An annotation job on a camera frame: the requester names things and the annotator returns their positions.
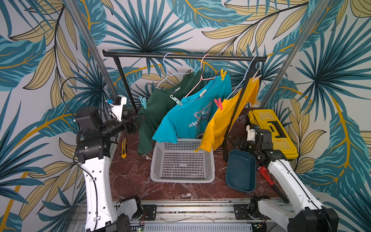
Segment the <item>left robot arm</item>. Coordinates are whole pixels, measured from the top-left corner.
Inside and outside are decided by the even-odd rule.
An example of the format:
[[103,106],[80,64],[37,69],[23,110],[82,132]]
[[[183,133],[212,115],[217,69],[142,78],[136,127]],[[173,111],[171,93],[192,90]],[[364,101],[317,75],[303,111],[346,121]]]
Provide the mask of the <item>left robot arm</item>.
[[105,122],[94,106],[72,113],[80,128],[76,136],[73,161],[84,173],[87,195],[85,230],[130,232],[130,220],[143,217],[144,210],[138,197],[125,199],[122,207],[113,206],[109,179],[111,138],[122,131],[137,132],[143,117],[123,115],[123,108],[127,103],[123,95],[112,94],[106,102],[113,118]]

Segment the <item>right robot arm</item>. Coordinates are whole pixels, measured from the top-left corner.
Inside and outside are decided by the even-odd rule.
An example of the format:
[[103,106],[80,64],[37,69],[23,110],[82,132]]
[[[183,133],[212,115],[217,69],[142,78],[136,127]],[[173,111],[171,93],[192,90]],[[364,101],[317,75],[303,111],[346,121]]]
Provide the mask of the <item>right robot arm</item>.
[[326,208],[306,188],[290,166],[282,151],[273,149],[269,130],[250,129],[247,137],[237,136],[228,160],[227,185],[235,190],[251,192],[256,182],[256,172],[263,170],[274,176],[282,190],[279,196],[290,203],[290,212],[276,204],[268,196],[252,196],[246,209],[240,214],[253,219],[270,218],[287,232],[336,232],[339,216],[332,208]]

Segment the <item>dark green t-shirt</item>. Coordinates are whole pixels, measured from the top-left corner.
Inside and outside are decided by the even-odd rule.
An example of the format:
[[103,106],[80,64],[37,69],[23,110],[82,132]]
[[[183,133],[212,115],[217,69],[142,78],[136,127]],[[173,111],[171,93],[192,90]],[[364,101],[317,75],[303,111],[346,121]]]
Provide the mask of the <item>dark green t-shirt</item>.
[[[176,86],[169,89],[156,89],[151,94],[147,100],[147,108],[141,109],[139,115],[146,115],[143,124],[141,125],[139,132],[139,145],[137,152],[139,155],[148,154],[153,149],[153,144],[155,143],[152,140],[152,136],[156,132],[158,126],[160,125],[162,119],[166,114],[176,106],[176,103],[170,98],[172,94],[179,100],[183,99],[191,89],[199,82],[201,72],[195,74],[191,72],[187,74],[183,80]],[[194,89],[192,94],[201,90],[206,86],[208,81],[202,81]]]

